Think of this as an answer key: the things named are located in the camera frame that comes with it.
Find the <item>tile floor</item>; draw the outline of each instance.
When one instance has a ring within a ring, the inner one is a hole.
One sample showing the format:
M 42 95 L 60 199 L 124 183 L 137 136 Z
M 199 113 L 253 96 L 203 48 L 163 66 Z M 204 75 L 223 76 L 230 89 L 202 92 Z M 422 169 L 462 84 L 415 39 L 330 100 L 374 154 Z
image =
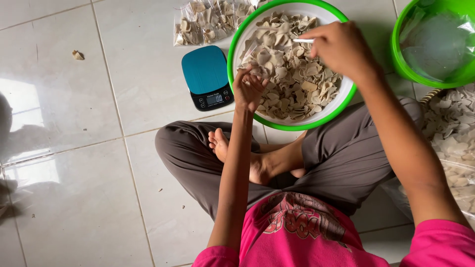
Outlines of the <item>tile floor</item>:
M 386 54 L 409 0 L 328 2 L 358 22 L 397 94 L 430 91 L 394 74 Z M 195 48 L 171 45 L 178 6 L 0 0 L 0 201 L 10 205 L 0 267 L 187 266 L 205 247 L 212 221 L 153 140 L 175 120 L 231 121 L 234 106 L 193 107 L 180 60 Z M 227 52 L 229 43 L 217 45 Z M 74 49 L 84 61 L 72 59 Z M 299 135 L 257 122 L 253 133 L 262 143 Z M 390 263 L 407 254 L 414 228 L 382 189 L 353 220 L 369 252 Z

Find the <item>gray pants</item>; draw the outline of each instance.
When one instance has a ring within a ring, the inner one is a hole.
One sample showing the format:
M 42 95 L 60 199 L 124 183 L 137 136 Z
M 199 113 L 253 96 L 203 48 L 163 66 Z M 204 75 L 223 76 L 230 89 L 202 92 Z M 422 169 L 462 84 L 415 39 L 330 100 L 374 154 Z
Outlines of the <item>gray pants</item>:
M 421 126 L 419 103 L 406 97 L 399 100 Z M 224 164 L 209 148 L 208 132 L 221 128 L 229 138 L 231 127 L 231 123 L 178 121 L 161 128 L 155 138 L 165 166 L 213 220 Z M 254 139 L 251 151 L 259 153 Z M 349 106 L 330 122 L 308 130 L 302 154 L 305 176 L 283 175 L 268 186 L 250 183 L 247 208 L 268 195 L 292 191 L 321 199 L 350 216 L 379 183 L 394 177 L 364 103 Z

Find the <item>hand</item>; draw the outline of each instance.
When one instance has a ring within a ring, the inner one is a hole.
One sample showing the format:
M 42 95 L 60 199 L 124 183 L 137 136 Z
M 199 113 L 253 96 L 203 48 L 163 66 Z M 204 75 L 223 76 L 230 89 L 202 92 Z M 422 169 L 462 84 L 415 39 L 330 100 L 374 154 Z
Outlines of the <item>hand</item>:
M 250 75 L 252 66 L 241 68 L 237 71 L 236 79 L 233 83 L 234 101 L 236 109 L 245 109 L 254 113 L 259 106 L 262 93 L 269 81 L 262 80 L 261 77 Z
M 300 38 L 314 38 L 311 57 L 319 56 L 331 70 L 348 76 L 357 84 L 368 75 L 380 72 L 363 35 L 352 21 L 319 26 Z

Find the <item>person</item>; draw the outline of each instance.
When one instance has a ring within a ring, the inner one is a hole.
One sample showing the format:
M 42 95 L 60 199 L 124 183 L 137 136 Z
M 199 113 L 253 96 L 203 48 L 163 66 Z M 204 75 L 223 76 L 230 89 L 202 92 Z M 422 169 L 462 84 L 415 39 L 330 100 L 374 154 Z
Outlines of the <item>person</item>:
M 156 135 L 164 164 L 215 222 L 193 266 L 388 266 L 363 249 L 349 216 L 392 171 L 416 225 L 400 266 L 475 266 L 475 233 L 418 128 L 418 103 L 394 96 L 353 22 L 300 38 L 314 38 L 311 56 L 351 78 L 364 103 L 292 143 L 258 144 L 253 114 L 268 81 L 240 69 L 232 124 L 175 122 Z M 297 181 L 268 186 L 284 172 Z

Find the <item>printed graphic on shirt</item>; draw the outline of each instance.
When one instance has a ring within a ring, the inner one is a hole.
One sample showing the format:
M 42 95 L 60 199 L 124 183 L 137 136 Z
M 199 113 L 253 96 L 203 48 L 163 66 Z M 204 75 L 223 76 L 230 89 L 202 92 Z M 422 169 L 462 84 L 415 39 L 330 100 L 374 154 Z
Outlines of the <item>printed graphic on shirt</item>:
M 264 230 L 265 234 L 279 231 L 282 227 L 289 233 L 295 233 L 305 239 L 311 236 L 313 239 L 319 235 L 326 240 L 336 241 L 347 248 L 341 239 L 345 234 L 345 228 L 334 215 L 333 209 L 320 200 L 310 196 L 284 192 L 274 195 L 260 207 L 262 214 L 269 214 L 269 227 Z

